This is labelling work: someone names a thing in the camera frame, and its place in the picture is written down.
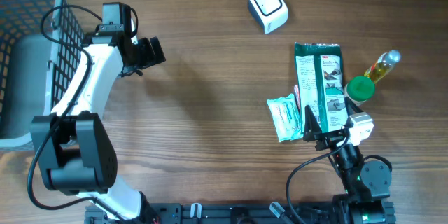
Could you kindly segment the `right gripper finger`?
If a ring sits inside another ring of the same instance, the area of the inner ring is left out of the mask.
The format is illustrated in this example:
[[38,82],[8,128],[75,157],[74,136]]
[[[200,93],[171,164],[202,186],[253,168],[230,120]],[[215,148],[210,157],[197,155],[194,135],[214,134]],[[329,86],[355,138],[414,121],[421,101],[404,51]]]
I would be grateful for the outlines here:
[[346,112],[348,115],[353,115],[361,112],[361,109],[349,98],[344,98],[344,103],[346,105]]
[[314,115],[310,105],[306,105],[305,111],[305,124],[304,124],[304,136],[303,139],[306,142],[320,141],[322,130],[318,124],[316,116]]

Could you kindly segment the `green lid white jar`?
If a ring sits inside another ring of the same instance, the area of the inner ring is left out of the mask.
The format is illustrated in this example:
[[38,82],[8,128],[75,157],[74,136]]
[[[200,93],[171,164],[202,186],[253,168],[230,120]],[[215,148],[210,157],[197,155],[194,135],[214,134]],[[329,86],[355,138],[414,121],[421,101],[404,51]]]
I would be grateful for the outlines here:
[[374,93],[375,84],[366,76],[356,76],[344,87],[344,96],[350,98],[357,106],[371,99]]

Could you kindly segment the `pale green wipes packet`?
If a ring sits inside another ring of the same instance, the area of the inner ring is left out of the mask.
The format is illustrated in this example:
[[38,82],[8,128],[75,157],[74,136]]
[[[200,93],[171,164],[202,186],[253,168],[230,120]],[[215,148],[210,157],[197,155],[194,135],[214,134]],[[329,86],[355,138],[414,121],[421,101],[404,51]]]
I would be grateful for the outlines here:
[[287,97],[268,99],[267,106],[279,142],[294,141],[303,137],[300,112],[293,93]]

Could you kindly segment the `orange Kleenex tissue pack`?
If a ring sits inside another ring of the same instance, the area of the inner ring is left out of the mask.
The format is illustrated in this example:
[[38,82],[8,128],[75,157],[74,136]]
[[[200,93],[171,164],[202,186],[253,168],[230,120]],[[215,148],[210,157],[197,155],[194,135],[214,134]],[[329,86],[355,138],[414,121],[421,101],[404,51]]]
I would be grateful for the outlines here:
[[301,110],[301,105],[300,105],[300,90],[299,90],[298,85],[294,85],[294,87],[293,87],[293,91],[294,91],[294,95],[295,95],[295,100],[296,100],[297,109],[300,111],[300,110]]

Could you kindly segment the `green 3M gloves package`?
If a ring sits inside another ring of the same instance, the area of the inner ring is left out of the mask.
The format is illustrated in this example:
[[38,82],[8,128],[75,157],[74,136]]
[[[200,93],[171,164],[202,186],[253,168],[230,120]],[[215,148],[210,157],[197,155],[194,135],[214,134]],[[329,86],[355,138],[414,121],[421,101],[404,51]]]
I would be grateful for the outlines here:
[[302,125],[308,106],[323,132],[340,129],[348,118],[340,46],[296,43],[294,60]]

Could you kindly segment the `yellow liquid clear bottle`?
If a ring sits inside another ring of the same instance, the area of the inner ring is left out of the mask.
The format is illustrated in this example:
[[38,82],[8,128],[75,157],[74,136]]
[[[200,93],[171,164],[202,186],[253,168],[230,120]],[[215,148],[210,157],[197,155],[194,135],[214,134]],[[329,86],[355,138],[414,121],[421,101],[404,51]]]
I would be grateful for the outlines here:
[[385,52],[370,68],[367,69],[364,76],[376,84],[385,77],[400,60],[401,54],[397,50]]

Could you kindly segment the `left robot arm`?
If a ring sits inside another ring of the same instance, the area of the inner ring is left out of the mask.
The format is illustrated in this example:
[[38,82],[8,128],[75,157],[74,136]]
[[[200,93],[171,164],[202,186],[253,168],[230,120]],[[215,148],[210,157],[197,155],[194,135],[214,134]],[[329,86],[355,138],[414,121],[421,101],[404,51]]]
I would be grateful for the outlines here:
[[33,189],[35,172],[44,186],[70,196],[72,204],[91,202],[107,223],[159,223],[146,196],[118,175],[118,160],[102,123],[113,83],[161,64],[157,38],[137,38],[137,12],[120,2],[105,3],[97,28],[81,43],[57,39],[80,53],[80,63],[63,97],[48,115],[38,115],[30,133],[35,154],[27,194],[42,208]]

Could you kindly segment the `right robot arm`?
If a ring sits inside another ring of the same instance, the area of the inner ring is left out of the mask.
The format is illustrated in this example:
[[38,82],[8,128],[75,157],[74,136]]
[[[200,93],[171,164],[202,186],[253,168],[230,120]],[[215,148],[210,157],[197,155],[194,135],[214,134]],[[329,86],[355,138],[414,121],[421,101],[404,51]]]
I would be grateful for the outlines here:
[[346,192],[331,202],[311,206],[312,223],[392,224],[396,222],[390,197],[392,164],[379,155],[361,154],[359,145],[372,133],[373,119],[349,98],[348,118],[339,129],[324,132],[310,106],[305,106],[304,140],[315,141],[316,150],[330,150],[331,164]]

